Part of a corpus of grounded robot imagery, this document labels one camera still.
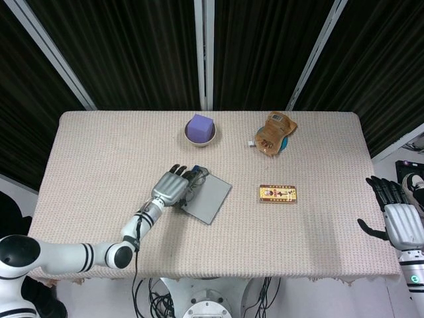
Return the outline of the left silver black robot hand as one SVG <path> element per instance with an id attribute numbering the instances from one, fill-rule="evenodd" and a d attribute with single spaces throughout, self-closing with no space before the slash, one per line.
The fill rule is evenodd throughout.
<path id="1" fill-rule="evenodd" d="M 174 164 L 156 183 L 151 191 L 154 199 L 160 199 L 165 207 L 177 206 L 186 200 L 200 170 Z"/>

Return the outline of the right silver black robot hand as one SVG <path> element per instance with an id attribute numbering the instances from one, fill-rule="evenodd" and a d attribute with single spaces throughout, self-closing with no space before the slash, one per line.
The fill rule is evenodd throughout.
<path id="1" fill-rule="evenodd" d="M 410 204 L 403 188 L 396 182 L 371 176 L 371 186 L 384 218 L 385 229 L 379 231 L 358 219 L 360 228 L 369 236 L 385 240 L 397 250 L 423 248 L 423 224 L 416 207 Z"/>

